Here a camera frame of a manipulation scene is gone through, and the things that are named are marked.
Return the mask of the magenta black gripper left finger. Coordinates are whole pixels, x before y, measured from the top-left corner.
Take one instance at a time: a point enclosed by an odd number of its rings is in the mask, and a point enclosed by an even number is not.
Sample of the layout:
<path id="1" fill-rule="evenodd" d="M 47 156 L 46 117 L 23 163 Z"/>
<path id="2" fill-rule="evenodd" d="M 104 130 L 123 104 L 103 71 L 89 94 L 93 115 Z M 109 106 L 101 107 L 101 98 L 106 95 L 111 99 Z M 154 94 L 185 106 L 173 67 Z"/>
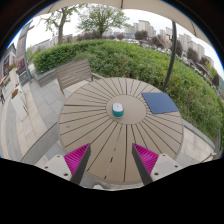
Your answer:
<path id="1" fill-rule="evenodd" d="M 83 145 L 64 156 L 71 171 L 71 182 L 79 185 L 91 154 L 90 144 Z"/>

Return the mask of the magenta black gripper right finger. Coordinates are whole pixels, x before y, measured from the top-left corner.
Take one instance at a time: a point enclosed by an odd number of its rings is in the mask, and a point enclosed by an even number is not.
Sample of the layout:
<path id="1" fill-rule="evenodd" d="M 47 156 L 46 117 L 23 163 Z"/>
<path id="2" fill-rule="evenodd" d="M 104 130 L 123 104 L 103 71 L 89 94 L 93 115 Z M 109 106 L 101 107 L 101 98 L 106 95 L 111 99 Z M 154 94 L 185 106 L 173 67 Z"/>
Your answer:
<path id="1" fill-rule="evenodd" d="M 132 144 L 132 155 L 144 185 L 153 182 L 151 172 L 159 155 L 136 143 Z"/>

